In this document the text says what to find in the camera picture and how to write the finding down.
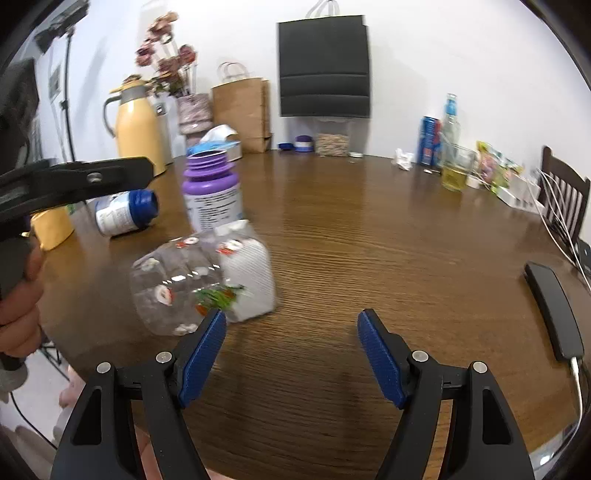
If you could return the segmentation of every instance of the paper bag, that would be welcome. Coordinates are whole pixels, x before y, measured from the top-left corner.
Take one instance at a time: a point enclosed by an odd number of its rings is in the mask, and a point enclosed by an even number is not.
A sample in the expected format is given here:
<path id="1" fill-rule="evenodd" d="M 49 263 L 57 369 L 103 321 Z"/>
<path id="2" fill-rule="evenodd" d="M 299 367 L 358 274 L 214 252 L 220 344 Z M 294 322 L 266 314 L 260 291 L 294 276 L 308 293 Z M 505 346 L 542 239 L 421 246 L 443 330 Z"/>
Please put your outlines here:
<path id="1" fill-rule="evenodd" d="M 213 122 L 238 132 L 243 152 L 261 153 L 271 146 L 269 81 L 245 78 L 212 89 Z"/>

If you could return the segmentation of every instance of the blue jar lid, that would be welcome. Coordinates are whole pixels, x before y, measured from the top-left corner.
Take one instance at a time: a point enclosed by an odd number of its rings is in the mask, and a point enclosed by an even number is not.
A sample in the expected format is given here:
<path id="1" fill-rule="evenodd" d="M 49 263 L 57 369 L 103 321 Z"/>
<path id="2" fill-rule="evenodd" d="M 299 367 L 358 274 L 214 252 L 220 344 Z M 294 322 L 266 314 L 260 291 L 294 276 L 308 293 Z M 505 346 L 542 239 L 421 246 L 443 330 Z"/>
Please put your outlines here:
<path id="1" fill-rule="evenodd" d="M 158 197 L 152 190 L 131 190 L 129 212 L 138 228 L 147 227 L 158 216 Z"/>

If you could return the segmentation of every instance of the round table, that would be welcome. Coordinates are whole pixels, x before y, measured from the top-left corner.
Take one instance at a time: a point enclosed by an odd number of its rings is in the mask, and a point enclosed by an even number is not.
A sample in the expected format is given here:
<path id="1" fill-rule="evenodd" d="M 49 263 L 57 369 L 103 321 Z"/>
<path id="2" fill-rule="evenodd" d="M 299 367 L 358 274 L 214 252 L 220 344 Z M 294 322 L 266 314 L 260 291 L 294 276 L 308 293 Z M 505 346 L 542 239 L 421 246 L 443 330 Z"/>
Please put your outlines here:
<path id="1" fill-rule="evenodd" d="M 104 238 L 82 207 L 74 235 L 47 255 L 43 326 L 85 378 L 100 362 L 131 365 L 178 341 L 144 327 L 129 268 L 190 233 L 181 170 L 178 160 L 153 181 L 160 215 L 145 231 Z M 201 397 L 184 411 L 206 466 L 240 480 L 373 479 L 401 412 L 357 338 L 369 307 L 440 363 L 485 361 L 529 451 L 575 419 L 569 370 L 554 359 L 525 262 L 555 270 L 579 319 L 589 297 L 537 215 L 486 190 L 447 191 L 439 176 L 384 158 L 250 154 L 236 171 L 245 216 L 271 251 L 279 304 L 229 326 Z M 591 339 L 588 322 L 579 325 Z M 428 479 L 439 472 L 450 403 Z M 134 419 L 143 425 L 138 406 Z"/>

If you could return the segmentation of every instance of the yellow thermos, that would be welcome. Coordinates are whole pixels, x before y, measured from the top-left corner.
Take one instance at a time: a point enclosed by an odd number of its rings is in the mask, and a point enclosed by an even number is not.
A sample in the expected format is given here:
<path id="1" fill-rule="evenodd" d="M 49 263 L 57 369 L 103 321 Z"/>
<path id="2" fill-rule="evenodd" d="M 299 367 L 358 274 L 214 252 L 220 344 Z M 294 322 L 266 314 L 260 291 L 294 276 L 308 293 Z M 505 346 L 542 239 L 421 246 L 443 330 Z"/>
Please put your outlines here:
<path id="1" fill-rule="evenodd" d="M 103 121 L 107 131 L 117 140 L 117 150 L 122 158 L 148 157 L 154 164 L 154 176 L 160 175 L 164 165 L 164 151 L 160 127 L 154 108 L 147 98 L 146 82 L 133 80 L 111 90 L 118 95 L 107 99 L 103 105 Z M 106 109 L 111 102 L 120 101 L 115 130 L 107 122 Z"/>

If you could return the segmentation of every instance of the bottle label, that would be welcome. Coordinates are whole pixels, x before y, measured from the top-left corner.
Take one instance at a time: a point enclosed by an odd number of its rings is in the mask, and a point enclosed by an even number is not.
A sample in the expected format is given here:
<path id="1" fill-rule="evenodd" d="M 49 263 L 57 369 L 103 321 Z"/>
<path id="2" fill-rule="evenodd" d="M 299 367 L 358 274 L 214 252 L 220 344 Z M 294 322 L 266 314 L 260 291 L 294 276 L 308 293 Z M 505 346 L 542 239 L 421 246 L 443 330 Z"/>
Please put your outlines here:
<path id="1" fill-rule="evenodd" d="M 195 232 L 242 219 L 240 184 L 209 195 L 185 195 L 189 221 Z"/>
<path id="2" fill-rule="evenodd" d="M 101 198 L 96 206 L 96 224 L 100 232 L 107 236 L 137 230 L 129 211 L 129 192 Z"/>

